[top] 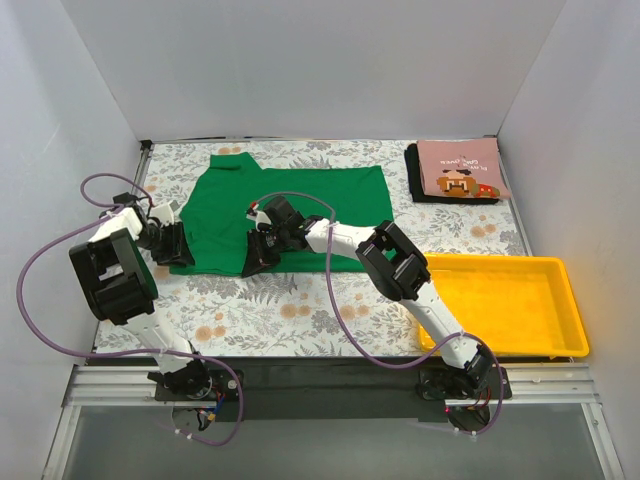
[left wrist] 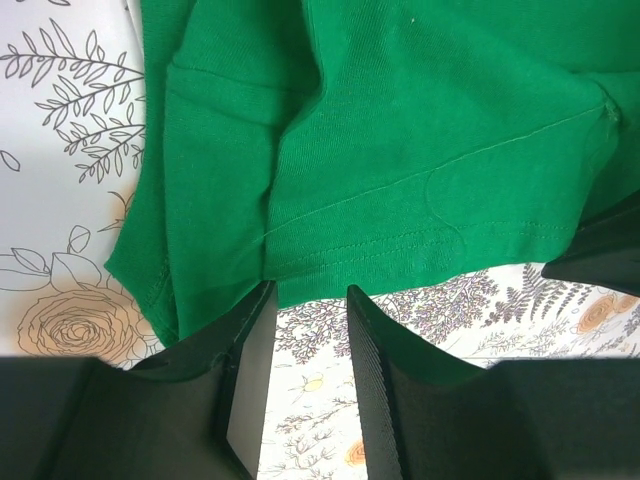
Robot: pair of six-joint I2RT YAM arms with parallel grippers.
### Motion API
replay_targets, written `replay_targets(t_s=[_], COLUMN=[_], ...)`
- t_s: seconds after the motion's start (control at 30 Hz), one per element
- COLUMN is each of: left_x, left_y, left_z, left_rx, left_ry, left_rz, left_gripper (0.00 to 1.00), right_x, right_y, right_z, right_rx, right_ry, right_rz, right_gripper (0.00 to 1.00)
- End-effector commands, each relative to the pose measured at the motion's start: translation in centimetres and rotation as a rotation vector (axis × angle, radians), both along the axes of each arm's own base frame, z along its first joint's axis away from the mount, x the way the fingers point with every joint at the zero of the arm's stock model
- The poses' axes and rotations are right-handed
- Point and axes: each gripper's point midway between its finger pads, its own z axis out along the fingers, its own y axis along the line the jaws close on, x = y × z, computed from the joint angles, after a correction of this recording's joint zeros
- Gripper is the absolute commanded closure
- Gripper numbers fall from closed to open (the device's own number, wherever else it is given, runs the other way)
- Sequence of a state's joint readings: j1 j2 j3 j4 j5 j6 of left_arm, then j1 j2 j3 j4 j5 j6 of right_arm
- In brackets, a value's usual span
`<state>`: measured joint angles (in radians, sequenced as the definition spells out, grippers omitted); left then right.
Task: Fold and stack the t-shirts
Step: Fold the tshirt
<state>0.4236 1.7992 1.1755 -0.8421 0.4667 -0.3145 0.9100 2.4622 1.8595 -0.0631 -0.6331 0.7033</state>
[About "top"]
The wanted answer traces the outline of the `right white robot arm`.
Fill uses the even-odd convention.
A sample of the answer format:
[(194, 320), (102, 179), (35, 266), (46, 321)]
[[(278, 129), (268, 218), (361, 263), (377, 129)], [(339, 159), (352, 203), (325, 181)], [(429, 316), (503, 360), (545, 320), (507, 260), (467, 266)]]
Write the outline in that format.
[(331, 259), (357, 260), (386, 299), (406, 308), (436, 342), (434, 350), (445, 372), (430, 388), (434, 395), (473, 398), (489, 384), (493, 367), (490, 349), (468, 334), (437, 291), (423, 253), (392, 221), (357, 227), (330, 216), (303, 216), (284, 192), (269, 194), (250, 204), (246, 217), (254, 223), (247, 232), (247, 255), (241, 275), (250, 277), (277, 266), (286, 252), (324, 254), (327, 289)]

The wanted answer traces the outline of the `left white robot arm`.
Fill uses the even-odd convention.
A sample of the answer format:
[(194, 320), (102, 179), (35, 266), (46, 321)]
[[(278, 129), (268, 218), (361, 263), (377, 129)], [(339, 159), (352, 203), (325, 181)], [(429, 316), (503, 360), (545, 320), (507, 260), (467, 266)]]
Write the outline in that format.
[(129, 193), (114, 198), (116, 206), (103, 212), (97, 231), (70, 249), (69, 257), (94, 316), (135, 336), (151, 351), (159, 371), (149, 378), (176, 395), (193, 400), (207, 397), (213, 377), (196, 359), (192, 343), (156, 313), (157, 285), (140, 251), (159, 266), (193, 266), (178, 203), (144, 209)]

